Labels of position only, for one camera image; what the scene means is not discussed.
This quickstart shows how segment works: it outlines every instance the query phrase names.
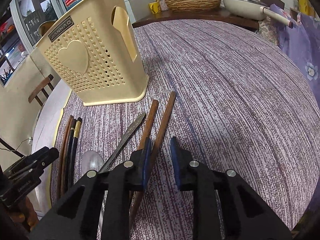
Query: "basket base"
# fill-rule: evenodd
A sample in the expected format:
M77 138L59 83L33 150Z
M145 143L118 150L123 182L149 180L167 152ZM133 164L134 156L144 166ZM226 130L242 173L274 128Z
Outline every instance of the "basket base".
M144 98L147 92L149 82L149 75L147 75L147 82L145 89L142 91L141 95L139 95L136 98L124 98L124 99L115 99L115 100L106 100L106 101L99 101L99 102L92 102L92 103L85 103L83 102L84 106L98 106L98 105L109 105L109 104L118 104L118 103L132 103L132 102L138 102Z

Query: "metal screw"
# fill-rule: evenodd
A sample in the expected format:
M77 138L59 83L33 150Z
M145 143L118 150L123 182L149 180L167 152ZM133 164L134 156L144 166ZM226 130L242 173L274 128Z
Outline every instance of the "metal screw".
M189 165L190 165L191 167L198 167L198 166L199 166L199 162L197 162L197 161L191 161L191 162L189 162Z
M96 171L88 171L87 172L87 176L89 177L89 178L93 178L94 176L96 176L97 175L97 172Z
M126 168L130 168L130 167L132 167L133 166L133 162L132 161L126 161L126 162L124 162L124 167L126 167Z
M234 170L227 170L227 175L228 175L229 177L234 177L234 176L236 176L237 174L236 174L236 172L235 172Z

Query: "wood grain tablecloth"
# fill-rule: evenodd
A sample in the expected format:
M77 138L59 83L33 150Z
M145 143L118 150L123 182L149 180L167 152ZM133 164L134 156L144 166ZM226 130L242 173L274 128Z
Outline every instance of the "wood grain tablecloth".
M97 151L104 160L135 117L159 108L155 140L170 91L177 92L161 151L131 231L132 239L191 239L192 193L179 192L170 158L170 138L211 169L234 169L292 229L319 178L320 113L299 69L259 36L223 22L175 20L135 29L150 76L140 102L84 107L72 93L59 127L60 149L68 117L82 117L75 181L81 157ZM142 129L113 166L136 150ZM52 165L55 202L58 161Z

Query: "blue gripper pad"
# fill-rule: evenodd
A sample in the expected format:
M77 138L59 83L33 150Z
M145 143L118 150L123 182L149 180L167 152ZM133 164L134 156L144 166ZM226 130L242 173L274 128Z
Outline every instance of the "blue gripper pad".
M170 141L171 160L172 160L172 166L173 166L173 172L174 172L174 179L176 181L178 190L180 190L181 180L180 180L180 167L179 167L177 151L180 151L177 138L172 137Z
M150 155L152 151L152 144L150 138L146 139L145 145L144 145L144 150L146 150L146 155L144 158L144 163L143 163L143 171L142 171L142 185L143 189L146 189L147 184L148 184L148 168L150 165Z

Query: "yellow cup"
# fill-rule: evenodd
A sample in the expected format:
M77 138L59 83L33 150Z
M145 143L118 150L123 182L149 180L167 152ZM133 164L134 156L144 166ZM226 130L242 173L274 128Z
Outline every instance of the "yellow cup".
M161 7L159 2L149 3L150 10L153 14L161 12Z

